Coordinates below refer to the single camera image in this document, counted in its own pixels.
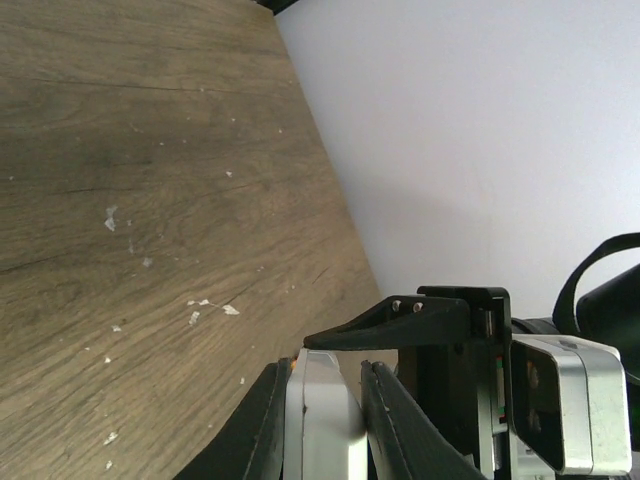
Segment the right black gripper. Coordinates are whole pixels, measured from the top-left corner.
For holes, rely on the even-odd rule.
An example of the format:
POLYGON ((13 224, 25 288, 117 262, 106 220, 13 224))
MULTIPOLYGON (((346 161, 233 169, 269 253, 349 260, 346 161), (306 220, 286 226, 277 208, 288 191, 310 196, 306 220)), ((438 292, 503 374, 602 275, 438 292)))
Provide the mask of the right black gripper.
POLYGON ((417 293, 390 296, 305 337, 303 347, 400 349, 398 378, 445 439, 480 472, 513 473, 509 294, 463 286, 421 286, 417 293))

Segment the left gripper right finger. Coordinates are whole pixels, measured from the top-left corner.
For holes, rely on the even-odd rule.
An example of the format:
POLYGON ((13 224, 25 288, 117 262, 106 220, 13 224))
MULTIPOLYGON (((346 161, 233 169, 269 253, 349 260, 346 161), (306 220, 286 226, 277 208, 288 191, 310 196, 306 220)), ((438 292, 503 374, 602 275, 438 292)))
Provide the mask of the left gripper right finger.
POLYGON ((361 400, 378 479, 491 479, 440 433, 382 362, 362 363, 361 400))

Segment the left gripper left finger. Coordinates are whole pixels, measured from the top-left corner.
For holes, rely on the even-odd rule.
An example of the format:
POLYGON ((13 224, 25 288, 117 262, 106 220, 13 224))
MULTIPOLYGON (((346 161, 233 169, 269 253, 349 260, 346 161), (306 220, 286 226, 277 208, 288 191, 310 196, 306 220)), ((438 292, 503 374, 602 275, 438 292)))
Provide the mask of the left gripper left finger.
POLYGON ((269 363, 211 442, 177 475, 183 480, 282 478, 290 359, 269 363))

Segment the white remote control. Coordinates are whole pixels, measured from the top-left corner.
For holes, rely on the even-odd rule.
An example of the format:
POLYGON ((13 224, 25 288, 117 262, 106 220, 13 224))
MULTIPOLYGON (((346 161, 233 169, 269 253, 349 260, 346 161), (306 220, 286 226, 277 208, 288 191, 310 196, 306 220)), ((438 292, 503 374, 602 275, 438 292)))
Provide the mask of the white remote control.
POLYGON ((288 480, 368 477, 364 416, 332 352, 299 351, 286 386, 282 475, 288 480))

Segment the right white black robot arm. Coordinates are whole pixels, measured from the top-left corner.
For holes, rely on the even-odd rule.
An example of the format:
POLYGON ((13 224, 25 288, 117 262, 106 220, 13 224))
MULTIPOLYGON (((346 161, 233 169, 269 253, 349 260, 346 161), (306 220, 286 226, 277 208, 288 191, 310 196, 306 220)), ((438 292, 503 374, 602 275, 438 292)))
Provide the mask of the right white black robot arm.
POLYGON ((635 233, 599 245, 549 318, 515 318, 499 287, 422 286, 303 346, 397 353, 395 367, 361 367, 380 479, 626 479, 639 451, 639 270, 577 286, 638 245, 635 233))

